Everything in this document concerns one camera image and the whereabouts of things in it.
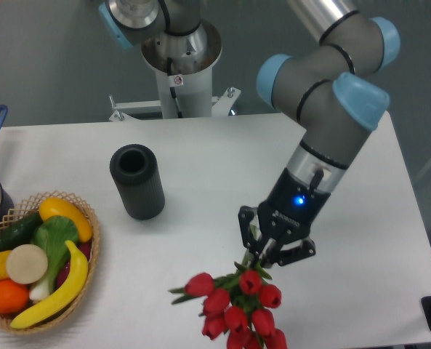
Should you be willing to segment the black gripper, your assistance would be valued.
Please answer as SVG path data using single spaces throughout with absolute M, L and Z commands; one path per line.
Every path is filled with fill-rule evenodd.
M 307 237 L 310 226 L 331 195 L 318 190 L 323 176 L 323 170 L 318 169 L 310 182 L 304 184 L 284 169 L 267 199 L 257 208 L 239 209 L 245 266 L 284 267 L 316 255 L 315 242 Z

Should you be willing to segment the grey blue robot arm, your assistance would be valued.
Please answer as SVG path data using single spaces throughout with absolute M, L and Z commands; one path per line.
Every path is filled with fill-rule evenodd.
M 310 227 L 390 104 L 366 77 L 391 63 L 400 37 L 388 20 L 365 18 L 351 1 L 291 1 L 318 42 L 300 60 L 270 57 L 256 88 L 305 134 L 265 201 L 238 213 L 251 267 L 288 265 L 315 254 Z M 213 116 L 212 67 L 221 38 L 198 1 L 104 1 L 112 37 L 140 46 L 155 71 L 166 119 Z

